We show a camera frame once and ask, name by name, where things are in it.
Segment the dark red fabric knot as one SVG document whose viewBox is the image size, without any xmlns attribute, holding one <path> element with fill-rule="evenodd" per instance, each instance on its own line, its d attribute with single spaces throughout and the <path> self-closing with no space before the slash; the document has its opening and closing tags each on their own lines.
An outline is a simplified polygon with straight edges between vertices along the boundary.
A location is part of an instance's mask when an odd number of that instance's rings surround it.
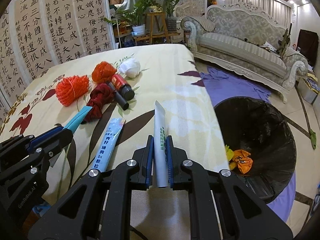
<svg viewBox="0 0 320 240">
<path fill-rule="evenodd" d="M 112 103 L 114 100 L 114 90 L 106 83 L 100 83 L 90 93 L 90 100 L 87 106 L 92 109 L 87 113 L 86 117 L 82 121 L 82 124 L 92 122 L 102 117 L 102 108 L 108 103 Z"/>
</svg>

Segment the plant in white pot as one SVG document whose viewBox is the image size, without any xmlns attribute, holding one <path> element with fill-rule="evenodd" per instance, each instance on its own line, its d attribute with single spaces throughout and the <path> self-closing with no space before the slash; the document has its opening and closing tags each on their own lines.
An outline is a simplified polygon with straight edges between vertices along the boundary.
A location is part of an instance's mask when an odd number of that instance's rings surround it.
<svg viewBox="0 0 320 240">
<path fill-rule="evenodd" d="M 146 35 L 146 27 L 144 21 L 144 15 L 146 11 L 150 10 L 150 7 L 155 6 L 156 9 L 161 9 L 159 4 L 161 0 L 138 0 L 132 9 L 117 9 L 115 12 L 115 20 L 103 20 L 110 24 L 126 23 L 132 27 L 132 36 L 139 37 Z"/>
</svg>

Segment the box of books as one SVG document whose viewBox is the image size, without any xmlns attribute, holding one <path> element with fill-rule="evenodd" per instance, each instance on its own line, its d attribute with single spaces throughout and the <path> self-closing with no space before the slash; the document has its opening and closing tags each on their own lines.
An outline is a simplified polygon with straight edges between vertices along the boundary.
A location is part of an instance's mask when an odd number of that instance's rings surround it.
<svg viewBox="0 0 320 240">
<path fill-rule="evenodd" d="M 319 95 L 319 88 L 317 86 L 317 83 L 315 83 L 315 81 L 310 78 L 301 77 L 298 81 L 297 89 L 302 98 L 310 104 L 313 104 L 317 96 Z"/>
</svg>

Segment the black tube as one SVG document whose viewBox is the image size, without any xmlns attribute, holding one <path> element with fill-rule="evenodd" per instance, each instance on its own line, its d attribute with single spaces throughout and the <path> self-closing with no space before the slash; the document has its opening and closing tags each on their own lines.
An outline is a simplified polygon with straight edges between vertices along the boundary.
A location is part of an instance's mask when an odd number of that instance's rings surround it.
<svg viewBox="0 0 320 240">
<path fill-rule="evenodd" d="M 108 87 L 114 92 L 114 99 L 119 104 L 122 110 L 127 110 L 129 108 L 129 103 L 121 96 L 121 94 L 116 90 L 111 82 L 107 83 Z"/>
</svg>

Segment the orange wrapper in bin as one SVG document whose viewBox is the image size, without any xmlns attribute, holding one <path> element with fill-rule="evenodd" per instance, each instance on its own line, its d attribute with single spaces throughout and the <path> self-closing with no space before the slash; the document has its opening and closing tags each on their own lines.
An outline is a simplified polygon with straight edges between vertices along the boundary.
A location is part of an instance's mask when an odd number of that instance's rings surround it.
<svg viewBox="0 0 320 240">
<path fill-rule="evenodd" d="M 237 167 L 242 174 L 249 172 L 253 165 L 251 154 L 245 150 L 235 150 L 232 161 L 237 164 Z"/>
</svg>

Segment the floral table cloth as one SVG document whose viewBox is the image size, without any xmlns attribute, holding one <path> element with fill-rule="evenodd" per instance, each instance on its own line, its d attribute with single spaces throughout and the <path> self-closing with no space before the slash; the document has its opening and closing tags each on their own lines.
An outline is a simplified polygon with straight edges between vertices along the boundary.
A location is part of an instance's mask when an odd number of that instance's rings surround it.
<svg viewBox="0 0 320 240">
<path fill-rule="evenodd" d="M 191 52 L 183 45 L 160 44 L 105 51 L 73 60 L 47 70 L 22 93 L 13 98 L 12 113 L 2 126 L 2 139 L 20 132 L 40 134 L 54 124 L 66 124 L 85 105 L 89 96 L 64 107 L 58 102 L 54 89 L 63 77 L 91 75 L 101 61 L 119 63 L 126 57 L 137 59 L 142 71 L 129 84 L 135 91 L 129 109 L 122 111 L 114 104 L 103 107 L 103 117 L 81 125 L 69 150 L 49 169 L 49 189 L 44 199 L 50 203 L 69 192 L 93 164 L 98 146 L 112 118 L 125 118 L 109 167 L 114 168 L 145 145 L 153 134 L 155 104 L 165 110 L 166 133 L 176 147 L 208 170 L 225 168 L 223 140 L 219 125 Z"/>
</svg>

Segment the light blue sachet packet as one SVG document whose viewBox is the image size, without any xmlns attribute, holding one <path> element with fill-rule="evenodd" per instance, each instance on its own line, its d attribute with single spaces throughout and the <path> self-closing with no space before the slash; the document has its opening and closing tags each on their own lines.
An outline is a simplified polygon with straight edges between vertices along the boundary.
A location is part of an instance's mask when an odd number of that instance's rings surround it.
<svg viewBox="0 0 320 240">
<path fill-rule="evenodd" d="M 107 170 L 108 163 L 124 124 L 125 119 L 123 118 L 113 118 L 109 122 L 91 169 L 96 169 L 100 172 Z"/>
</svg>

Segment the white window curtain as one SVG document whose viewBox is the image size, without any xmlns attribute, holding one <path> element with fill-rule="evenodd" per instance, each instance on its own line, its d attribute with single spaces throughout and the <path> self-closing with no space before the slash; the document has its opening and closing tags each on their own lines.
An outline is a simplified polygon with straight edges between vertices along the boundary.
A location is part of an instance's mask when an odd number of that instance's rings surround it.
<svg viewBox="0 0 320 240">
<path fill-rule="evenodd" d="M 292 9 L 291 7 L 280 3 L 277 0 L 224 0 L 226 5 L 238 2 L 252 3 L 256 7 L 260 7 L 272 16 L 279 24 L 288 27 L 291 23 Z"/>
</svg>

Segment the orange-red net ball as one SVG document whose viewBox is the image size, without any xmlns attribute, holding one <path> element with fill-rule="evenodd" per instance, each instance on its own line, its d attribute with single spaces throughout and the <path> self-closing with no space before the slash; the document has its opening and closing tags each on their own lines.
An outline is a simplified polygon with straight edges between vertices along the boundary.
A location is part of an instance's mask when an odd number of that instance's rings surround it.
<svg viewBox="0 0 320 240">
<path fill-rule="evenodd" d="M 87 75 L 64 77 L 56 86 L 58 101 L 65 107 L 88 92 L 89 78 Z"/>
</svg>

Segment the white toothpaste tube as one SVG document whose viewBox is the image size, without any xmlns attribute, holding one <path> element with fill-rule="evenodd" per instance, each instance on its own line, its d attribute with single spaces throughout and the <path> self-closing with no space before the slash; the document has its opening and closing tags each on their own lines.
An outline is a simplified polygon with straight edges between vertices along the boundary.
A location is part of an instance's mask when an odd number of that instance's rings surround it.
<svg viewBox="0 0 320 240">
<path fill-rule="evenodd" d="M 166 125 L 165 110 L 158 101 L 155 101 L 154 115 L 154 173 L 157 187 L 167 187 L 168 166 L 166 155 Z"/>
</svg>

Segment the black bag trash bin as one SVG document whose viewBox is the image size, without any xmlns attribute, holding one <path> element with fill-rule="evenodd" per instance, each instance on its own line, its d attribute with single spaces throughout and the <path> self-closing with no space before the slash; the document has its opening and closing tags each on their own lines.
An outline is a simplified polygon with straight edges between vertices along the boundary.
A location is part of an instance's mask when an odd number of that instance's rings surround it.
<svg viewBox="0 0 320 240">
<path fill-rule="evenodd" d="M 215 114 L 225 145 L 245 150 L 253 161 L 243 174 L 233 172 L 265 203 L 287 187 L 296 166 L 296 143 L 284 116 L 270 103 L 233 97 L 218 103 Z"/>
</svg>

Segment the blue white shoes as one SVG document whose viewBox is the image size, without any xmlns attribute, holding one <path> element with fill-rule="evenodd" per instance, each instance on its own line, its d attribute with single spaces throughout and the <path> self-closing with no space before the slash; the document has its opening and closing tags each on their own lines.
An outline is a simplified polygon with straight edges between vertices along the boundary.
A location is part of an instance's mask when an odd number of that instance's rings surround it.
<svg viewBox="0 0 320 240">
<path fill-rule="evenodd" d="M 315 198 L 313 200 L 310 216 L 312 216 L 315 213 L 317 207 L 319 206 L 319 199 L 320 199 L 320 183 L 317 185 L 317 194 L 315 195 Z"/>
</svg>

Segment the red bottle black cap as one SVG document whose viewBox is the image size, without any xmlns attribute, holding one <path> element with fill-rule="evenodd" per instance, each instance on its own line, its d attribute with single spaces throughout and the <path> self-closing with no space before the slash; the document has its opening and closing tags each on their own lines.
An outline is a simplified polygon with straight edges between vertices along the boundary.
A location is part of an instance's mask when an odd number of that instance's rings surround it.
<svg viewBox="0 0 320 240">
<path fill-rule="evenodd" d="M 111 82 L 126 101 L 130 101 L 135 97 L 135 92 L 132 87 L 121 75 L 114 74 L 111 78 Z"/>
</svg>

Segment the wooden plant stand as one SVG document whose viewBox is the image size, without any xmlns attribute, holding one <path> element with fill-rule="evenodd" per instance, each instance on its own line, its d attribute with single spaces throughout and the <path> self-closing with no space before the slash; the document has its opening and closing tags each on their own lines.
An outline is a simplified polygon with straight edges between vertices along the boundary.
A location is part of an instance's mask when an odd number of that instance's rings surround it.
<svg viewBox="0 0 320 240">
<path fill-rule="evenodd" d="M 165 43 L 171 43 L 173 37 L 180 35 L 178 31 L 168 31 L 164 12 L 146 13 L 145 23 L 149 23 L 149 28 L 144 36 L 133 37 L 135 45 L 140 41 L 148 41 L 149 44 L 152 44 L 154 38 L 165 38 Z"/>
</svg>

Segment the teal and white tube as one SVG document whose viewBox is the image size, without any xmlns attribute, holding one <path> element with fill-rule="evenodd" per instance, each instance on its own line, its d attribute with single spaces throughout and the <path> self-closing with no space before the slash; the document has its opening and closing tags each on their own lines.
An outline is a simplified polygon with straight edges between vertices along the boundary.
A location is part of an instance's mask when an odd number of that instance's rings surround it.
<svg viewBox="0 0 320 240">
<path fill-rule="evenodd" d="M 91 106 L 82 107 L 80 112 L 78 112 L 63 129 L 69 129 L 72 133 L 75 133 L 91 109 Z"/>
</svg>

